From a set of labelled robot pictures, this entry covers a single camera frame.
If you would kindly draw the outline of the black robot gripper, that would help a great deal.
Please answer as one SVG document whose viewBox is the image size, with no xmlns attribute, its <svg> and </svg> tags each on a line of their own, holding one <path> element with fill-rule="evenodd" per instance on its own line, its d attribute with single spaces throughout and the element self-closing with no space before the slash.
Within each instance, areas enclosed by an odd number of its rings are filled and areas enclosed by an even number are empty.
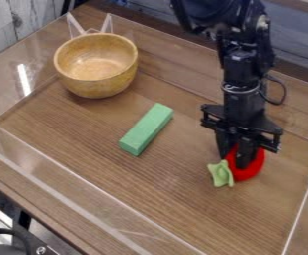
<svg viewBox="0 0 308 255">
<path fill-rule="evenodd" d="M 280 149 L 282 128 L 265 115 L 265 86 L 250 89 L 225 84 L 224 104 L 201 106 L 201 125 L 214 130 L 220 157 L 225 158 L 238 143 L 236 166 L 245 169 L 256 159 L 258 148 Z"/>
</svg>

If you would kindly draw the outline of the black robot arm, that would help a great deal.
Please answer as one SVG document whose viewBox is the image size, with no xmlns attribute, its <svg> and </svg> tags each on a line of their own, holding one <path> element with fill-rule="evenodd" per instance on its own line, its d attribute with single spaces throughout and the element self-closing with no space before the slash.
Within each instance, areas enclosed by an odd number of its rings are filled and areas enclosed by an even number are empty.
<svg viewBox="0 0 308 255">
<path fill-rule="evenodd" d="M 268 96 L 274 52 L 265 6 L 261 0 L 170 0 L 170 7 L 186 32 L 214 34 L 224 103 L 201 106 L 201 125 L 214 130 L 220 155 L 233 154 L 244 170 L 262 148 L 280 149 L 282 136 L 265 115 L 266 104 L 284 103 Z"/>
</svg>

